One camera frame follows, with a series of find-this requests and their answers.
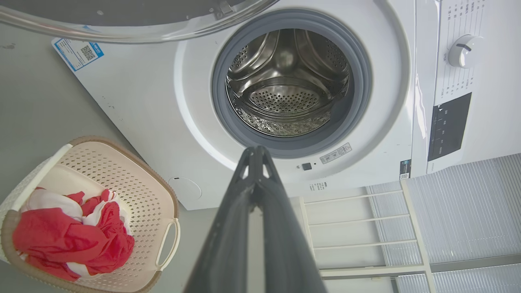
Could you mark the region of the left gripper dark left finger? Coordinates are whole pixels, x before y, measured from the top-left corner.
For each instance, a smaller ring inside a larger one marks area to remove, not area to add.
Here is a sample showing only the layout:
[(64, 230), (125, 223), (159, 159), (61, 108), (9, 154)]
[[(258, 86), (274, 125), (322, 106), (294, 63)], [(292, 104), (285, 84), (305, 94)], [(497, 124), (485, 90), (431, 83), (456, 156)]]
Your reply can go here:
[(251, 195), (255, 183), (244, 150), (185, 287), (187, 293), (245, 293)]

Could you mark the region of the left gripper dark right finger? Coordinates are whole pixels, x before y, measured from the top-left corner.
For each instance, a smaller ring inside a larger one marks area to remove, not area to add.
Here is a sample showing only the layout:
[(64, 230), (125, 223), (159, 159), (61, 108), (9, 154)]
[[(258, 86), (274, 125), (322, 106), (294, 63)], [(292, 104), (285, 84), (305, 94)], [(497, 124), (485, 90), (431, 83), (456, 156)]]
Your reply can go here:
[(263, 212), (265, 290), (325, 293), (320, 273), (270, 153), (257, 147), (257, 205)]

